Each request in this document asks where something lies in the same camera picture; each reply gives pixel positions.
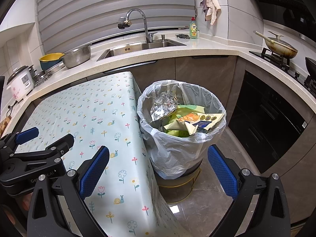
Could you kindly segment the operator hand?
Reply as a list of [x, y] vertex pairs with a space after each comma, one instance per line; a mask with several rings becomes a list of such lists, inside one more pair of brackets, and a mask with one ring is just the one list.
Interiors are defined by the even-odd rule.
[[32, 193], [11, 197], [1, 189], [1, 236], [27, 236], [27, 217]]

